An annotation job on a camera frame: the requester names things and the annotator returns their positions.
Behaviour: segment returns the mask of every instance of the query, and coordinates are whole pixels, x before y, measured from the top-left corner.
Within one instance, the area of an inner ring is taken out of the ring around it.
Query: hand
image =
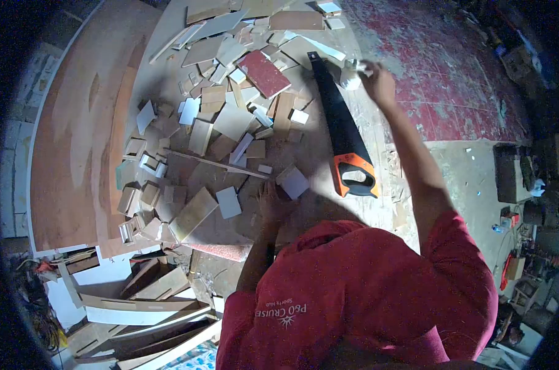
[[[296,209],[298,201],[283,200],[277,195],[274,181],[267,181],[259,189],[259,208],[263,217],[263,225],[281,226],[288,216]]]
[[[395,84],[391,73],[381,63],[370,62],[369,60],[363,60],[362,63],[366,63],[367,72],[372,72],[370,77],[359,72],[359,77],[362,79],[368,96],[374,100],[381,110],[395,106],[397,104],[394,99]]]

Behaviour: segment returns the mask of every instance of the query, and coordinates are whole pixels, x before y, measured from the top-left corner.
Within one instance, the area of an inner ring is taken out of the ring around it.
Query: person
[[[390,124],[409,182],[421,255],[390,232],[340,220],[313,226],[273,261],[278,230],[297,204],[267,183],[259,193],[261,233],[224,308],[219,369],[378,369],[393,362],[398,369],[450,360],[480,368],[472,360],[497,315],[491,271],[396,103],[393,77],[364,62],[371,75],[361,73],[362,82]]]

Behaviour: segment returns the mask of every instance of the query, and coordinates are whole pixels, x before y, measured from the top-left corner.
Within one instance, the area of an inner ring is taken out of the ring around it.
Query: hand saw
[[[378,198],[378,183],[374,175],[372,160],[343,96],[319,54],[312,51],[308,53],[308,59],[313,66],[314,79],[319,85],[320,98],[331,136],[333,146],[331,172],[335,190],[343,197],[353,194]],[[364,181],[343,179],[344,174],[356,171],[360,171],[366,176]]]

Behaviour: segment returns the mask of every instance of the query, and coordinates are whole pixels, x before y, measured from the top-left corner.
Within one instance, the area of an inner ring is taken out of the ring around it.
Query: orange saw handle
[[[374,166],[355,153],[342,154],[333,157],[335,171],[335,189],[341,197],[347,194],[357,196],[373,196],[378,198],[378,182],[374,175]],[[360,171],[365,176],[364,181],[343,179],[347,172]]]

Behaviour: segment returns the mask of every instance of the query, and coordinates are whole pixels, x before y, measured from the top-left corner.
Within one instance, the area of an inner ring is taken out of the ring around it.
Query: red painted floor
[[[343,0],[364,57],[381,60],[425,141],[528,138],[516,87],[493,51],[455,12],[421,2]],[[497,105],[504,99],[505,118]],[[386,142],[392,142],[384,128]]]

